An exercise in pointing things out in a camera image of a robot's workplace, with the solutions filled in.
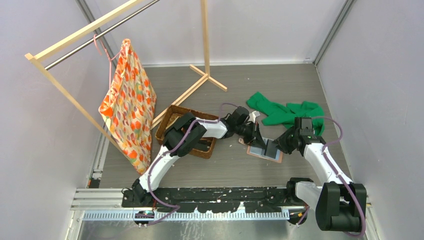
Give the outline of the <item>tan leather card holder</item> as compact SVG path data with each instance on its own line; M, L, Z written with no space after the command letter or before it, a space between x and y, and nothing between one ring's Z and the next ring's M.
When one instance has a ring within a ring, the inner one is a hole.
M271 140L271 139L263 138L263 140L266 143L266 148L267 148L267 141ZM243 138L241 138L241 137L238 139L238 142L242 145L246 145L246 144L244 144ZM251 155L251 156L254 156L254 157L257 157L257 158L261 158L261 159L265 159L265 160L269 160L269 161L279 163L279 164L282 163L282 161L283 161L283 152L280 151L280 150L278 151L278 153L279 153L278 159L272 159L272 158L266 157L264 155L264 152L265 152L266 149L254 147L253 143L251 145L246 145L246 146L247 146L247 152L246 153L248 155Z

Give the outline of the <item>grey VIP credit card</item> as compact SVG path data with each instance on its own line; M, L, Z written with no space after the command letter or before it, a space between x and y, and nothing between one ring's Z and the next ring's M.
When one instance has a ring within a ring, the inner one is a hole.
M271 159L277 160L279 158L278 144L275 143L272 139L267 140L264 155Z

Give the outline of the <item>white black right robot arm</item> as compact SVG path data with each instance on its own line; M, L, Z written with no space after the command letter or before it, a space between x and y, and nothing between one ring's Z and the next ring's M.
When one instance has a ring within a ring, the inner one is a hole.
M303 203L307 211L313 210L320 230L361 238L366 231L367 190L337 165L328 149L330 143L315 134L313 120L313 117L295 117L294 125L274 143L285 154L299 151L322 187L310 178L292 177L287 182L285 198L291 205Z

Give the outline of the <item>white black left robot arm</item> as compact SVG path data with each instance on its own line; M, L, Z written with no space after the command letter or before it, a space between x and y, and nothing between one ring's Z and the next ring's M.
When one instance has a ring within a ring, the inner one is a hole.
M227 139L237 134L248 146L266 149L259 124L251 121L249 111L238 106L232 113L209 120L188 112L178 118L164 133L164 140L148 170L131 186L134 200L141 207L153 202L153 191L180 158L188 155L202 138Z

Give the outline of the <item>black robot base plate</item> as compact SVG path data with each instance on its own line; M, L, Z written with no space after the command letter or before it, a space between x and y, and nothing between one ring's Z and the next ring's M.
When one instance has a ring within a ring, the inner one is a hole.
M133 189L123 188L122 206L124 208L148 208L169 213L179 206L178 213L234 213L244 207L246 213L276 213L283 207L307 205L296 199L286 187L160 187L153 193L138 196Z

